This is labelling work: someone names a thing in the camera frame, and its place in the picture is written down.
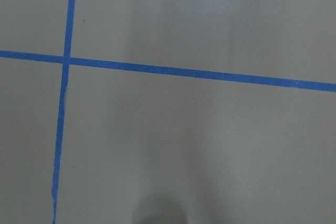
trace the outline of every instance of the gray surface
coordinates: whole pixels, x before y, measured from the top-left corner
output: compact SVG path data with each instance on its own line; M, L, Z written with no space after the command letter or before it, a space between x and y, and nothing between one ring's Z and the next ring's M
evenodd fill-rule
M63 55L68 0L0 0L0 50Z
M77 0L72 56L336 82L335 0ZM62 55L67 0L0 0ZM0 59L0 223L50 223L61 65ZM58 222L336 222L334 93L70 67Z
M334 223L335 115L334 93L71 67L58 223L136 223L147 197L194 224Z
M0 223L51 223L60 74L0 58Z
M75 57L336 82L335 0L77 0Z

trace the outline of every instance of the blue tape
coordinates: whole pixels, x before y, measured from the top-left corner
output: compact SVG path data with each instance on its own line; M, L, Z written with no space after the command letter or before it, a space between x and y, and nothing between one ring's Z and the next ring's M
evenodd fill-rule
M136 72L168 74L171 76L185 76L185 77L194 77L202 79L234 81L234 82L253 83L269 86L287 87L287 88L336 92L336 83L302 81L302 80L282 79L282 78L263 77L263 76L250 76L246 74L237 74L237 73L222 73L222 72L212 72L212 71L184 69L184 68L170 68L170 67L141 65L141 64L104 61L104 60L91 60L82 58L71 58L70 64L78 66L96 67L96 68L109 68L109 69L136 71Z
M30 54L27 52L12 52L12 51L0 50L0 57L20 59L20 60L34 60L34 61L43 61L43 62L52 62L52 63L63 63L62 56Z
M60 96L59 96L54 173L52 181L53 187L51 189L52 199L54 201L54 214L52 224L56 223L58 183L59 183L61 150L62 150L63 131L64 131L64 118L65 118L65 99L69 80L69 64L70 64L70 52L72 41L72 27L74 24L73 21L74 13L75 13L75 0L68 0L67 25L66 25L65 43L64 43L64 61L62 68Z

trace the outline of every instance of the floor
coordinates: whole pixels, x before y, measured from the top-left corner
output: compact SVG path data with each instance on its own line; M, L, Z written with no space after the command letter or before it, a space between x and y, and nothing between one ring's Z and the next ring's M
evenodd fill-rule
M0 3L0 223L336 223L335 0Z

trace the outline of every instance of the gray floor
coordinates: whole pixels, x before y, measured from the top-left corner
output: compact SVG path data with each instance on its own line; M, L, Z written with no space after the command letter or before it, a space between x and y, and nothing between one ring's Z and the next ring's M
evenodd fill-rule
M0 0L0 50L61 56L67 1ZM71 56L336 83L335 11L76 0ZM0 223L51 223L61 67L0 58ZM335 223L335 117L332 92L70 66L57 224Z

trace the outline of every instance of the blue painter's tape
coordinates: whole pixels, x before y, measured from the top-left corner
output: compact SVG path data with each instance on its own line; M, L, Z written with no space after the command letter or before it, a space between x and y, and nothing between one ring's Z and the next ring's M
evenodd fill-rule
M62 151L62 141L64 131L64 120L65 120L65 99L69 79L69 64L70 64L71 41L72 41L72 27L74 24L73 21L74 13L75 13L75 0L68 0L67 25L66 25L65 43L64 43L64 61L62 68L60 96L59 96L54 173L52 181L53 187L51 189L52 199L54 201L54 213L52 224L56 223L58 183L59 183L59 172L60 172L61 151Z
M20 60L34 60L34 61L43 61L43 62L52 62L52 63L63 63L62 56L30 54L27 52L12 52L12 51L0 50L0 57L20 59Z
M243 83L253 83L269 86L279 86L297 89L310 89L336 92L336 83L314 82L303 80L282 79L263 76L250 76L246 74L237 73L222 73L204 70L184 69L184 68L170 68L151 65L141 65L124 62L104 61L104 60L90 60L82 58L71 58L70 64L78 66L88 66L96 68L119 69L146 73L168 74L171 76L185 76L202 79L234 81Z

